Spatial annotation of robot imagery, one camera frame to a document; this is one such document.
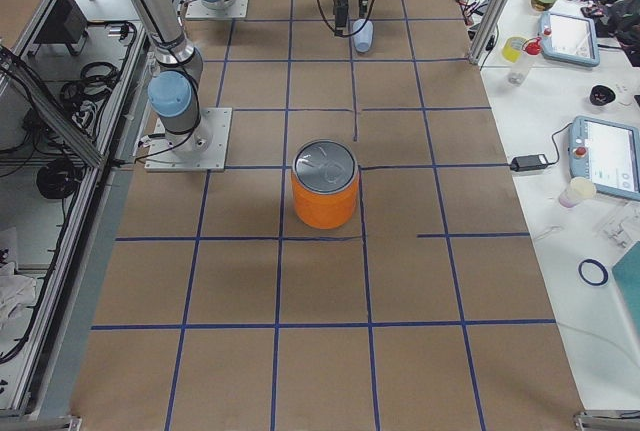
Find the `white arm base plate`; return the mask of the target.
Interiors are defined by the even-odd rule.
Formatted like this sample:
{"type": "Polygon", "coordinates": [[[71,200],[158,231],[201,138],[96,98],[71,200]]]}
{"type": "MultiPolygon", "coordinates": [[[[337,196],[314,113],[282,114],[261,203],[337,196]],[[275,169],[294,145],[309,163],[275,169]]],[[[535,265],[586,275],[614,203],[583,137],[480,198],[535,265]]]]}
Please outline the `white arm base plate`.
{"type": "Polygon", "coordinates": [[[163,137],[150,143],[150,158],[145,159],[148,172],[199,172],[225,169],[232,122],[231,108],[202,108],[200,123],[192,132],[180,137],[165,131],[159,118],[154,132],[163,137]]]}
{"type": "Polygon", "coordinates": [[[184,17],[187,20],[244,19],[249,0],[188,0],[184,17]]]}

